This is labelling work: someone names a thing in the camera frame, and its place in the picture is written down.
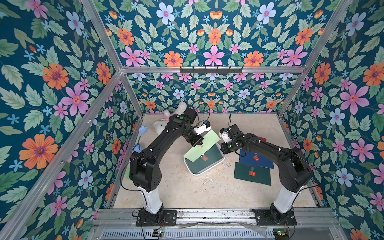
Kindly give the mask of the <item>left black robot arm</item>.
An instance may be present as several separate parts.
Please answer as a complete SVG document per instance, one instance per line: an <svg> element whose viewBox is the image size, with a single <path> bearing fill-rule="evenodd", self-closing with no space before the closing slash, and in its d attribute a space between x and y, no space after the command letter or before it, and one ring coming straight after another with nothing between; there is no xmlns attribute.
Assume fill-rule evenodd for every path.
<svg viewBox="0 0 384 240"><path fill-rule="evenodd" d="M148 193L158 187L162 179L160 162L179 137L183 137L193 147L203 144L203 136L198 135L192 126L197 116L191 108L186 108L181 115L172 115L165 129L147 148L132 154L130 179L136 187Z"/></svg>

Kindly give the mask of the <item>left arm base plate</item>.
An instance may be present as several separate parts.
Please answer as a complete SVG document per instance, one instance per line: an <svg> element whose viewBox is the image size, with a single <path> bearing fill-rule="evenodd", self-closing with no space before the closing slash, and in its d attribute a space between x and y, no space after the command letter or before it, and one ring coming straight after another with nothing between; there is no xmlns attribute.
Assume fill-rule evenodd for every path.
<svg viewBox="0 0 384 240"><path fill-rule="evenodd" d="M177 221L176 210L161 210L157 214L151 214L141 210L136 220L137 227L175 226Z"/></svg>

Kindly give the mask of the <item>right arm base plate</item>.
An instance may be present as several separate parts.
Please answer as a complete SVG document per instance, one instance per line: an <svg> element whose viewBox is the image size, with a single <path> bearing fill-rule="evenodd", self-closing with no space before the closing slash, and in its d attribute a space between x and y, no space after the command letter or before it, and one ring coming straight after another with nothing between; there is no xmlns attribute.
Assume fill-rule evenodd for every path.
<svg viewBox="0 0 384 240"><path fill-rule="evenodd" d="M296 226L297 220L294 211L288 211L285 214L281 214L277 210L257 210L252 209L255 214L256 223L258 226Z"/></svg>

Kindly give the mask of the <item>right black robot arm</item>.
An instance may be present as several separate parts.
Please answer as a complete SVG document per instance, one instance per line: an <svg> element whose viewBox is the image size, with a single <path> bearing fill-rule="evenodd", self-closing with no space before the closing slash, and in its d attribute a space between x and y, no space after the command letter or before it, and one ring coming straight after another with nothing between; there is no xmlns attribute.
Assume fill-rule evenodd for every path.
<svg viewBox="0 0 384 240"><path fill-rule="evenodd" d="M244 134L237 125L220 129L219 136L224 141L221 143L221 151L224 154L242 149L276 164L280 182L290 192L299 192L314 176L302 151L296 147L289 149L268 143L252 133Z"/></svg>

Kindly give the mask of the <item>light green envelope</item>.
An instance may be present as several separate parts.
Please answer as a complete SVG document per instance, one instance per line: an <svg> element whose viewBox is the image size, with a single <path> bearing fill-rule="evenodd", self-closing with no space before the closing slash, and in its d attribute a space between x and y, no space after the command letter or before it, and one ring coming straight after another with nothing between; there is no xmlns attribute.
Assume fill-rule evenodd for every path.
<svg viewBox="0 0 384 240"><path fill-rule="evenodd" d="M220 137L215 133L214 130L210 130L203 136L202 145L196 145L184 154L184 158L195 162L198 158L202 157L210 148L212 148Z"/></svg>

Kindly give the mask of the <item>navy blue envelope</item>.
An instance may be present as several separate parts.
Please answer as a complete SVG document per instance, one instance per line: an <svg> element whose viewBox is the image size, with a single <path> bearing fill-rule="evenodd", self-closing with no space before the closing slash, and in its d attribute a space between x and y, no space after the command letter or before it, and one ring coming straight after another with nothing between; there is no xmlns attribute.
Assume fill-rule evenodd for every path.
<svg viewBox="0 0 384 240"><path fill-rule="evenodd" d="M249 151L240 150L239 162L248 166L274 169L274 163L267 158Z"/></svg>

